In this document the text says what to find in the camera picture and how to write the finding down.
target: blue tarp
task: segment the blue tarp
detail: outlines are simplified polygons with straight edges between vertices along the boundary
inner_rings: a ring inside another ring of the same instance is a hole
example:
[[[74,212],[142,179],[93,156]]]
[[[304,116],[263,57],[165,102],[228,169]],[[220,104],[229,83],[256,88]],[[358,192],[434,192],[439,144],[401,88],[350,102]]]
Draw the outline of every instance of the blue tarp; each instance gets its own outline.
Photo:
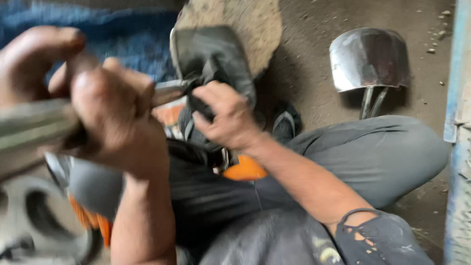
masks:
[[[149,74],[156,82],[164,82],[176,79],[169,36],[177,15],[158,8],[111,12],[51,3],[27,6],[12,0],[0,4],[0,48],[33,26],[76,27],[87,35],[86,49],[101,60],[118,57],[124,66]]]

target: metal tool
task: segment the metal tool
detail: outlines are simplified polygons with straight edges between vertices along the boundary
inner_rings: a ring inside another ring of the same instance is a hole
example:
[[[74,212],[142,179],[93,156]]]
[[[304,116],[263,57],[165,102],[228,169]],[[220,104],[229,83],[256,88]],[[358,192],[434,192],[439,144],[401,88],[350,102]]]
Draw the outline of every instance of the metal tool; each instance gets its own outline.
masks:
[[[378,115],[389,87],[410,87],[406,42],[393,30],[348,31],[332,42],[330,60],[337,92],[365,88],[360,119]],[[368,113],[375,87],[383,90]]]
[[[154,106],[187,95],[197,80],[174,80],[155,86]],[[51,99],[0,110],[0,179],[43,160],[40,146],[62,146],[84,138],[70,101]]]

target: debris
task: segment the debris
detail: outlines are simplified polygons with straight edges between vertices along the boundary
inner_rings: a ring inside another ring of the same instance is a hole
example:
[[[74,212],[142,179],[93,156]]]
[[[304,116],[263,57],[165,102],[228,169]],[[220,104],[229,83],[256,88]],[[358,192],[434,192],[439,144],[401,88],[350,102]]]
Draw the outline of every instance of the debris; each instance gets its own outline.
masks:
[[[442,31],[440,31],[440,32],[438,33],[438,39],[439,39],[439,40],[444,39],[446,36],[447,36],[447,32],[444,31],[444,30],[442,30]]]

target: metal rod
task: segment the metal rod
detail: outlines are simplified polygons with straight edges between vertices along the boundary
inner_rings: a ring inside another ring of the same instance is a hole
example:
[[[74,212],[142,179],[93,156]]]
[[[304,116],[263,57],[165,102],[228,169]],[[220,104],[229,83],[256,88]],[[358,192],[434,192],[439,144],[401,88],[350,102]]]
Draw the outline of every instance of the metal rod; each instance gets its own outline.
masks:
[[[386,94],[388,93],[389,87],[383,88],[381,93],[378,95],[378,98],[374,102],[373,108],[371,109],[371,113],[369,118],[376,117],[379,112],[380,112],[380,107],[384,101],[384,98],[386,97]]]
[[[373,95],[373,86],[368,86],[365,88],[365,93],[363,94],[363,100],[361,102],[361,113],[360,120],[367,118],[368,109],[370,108],[371,96]]]

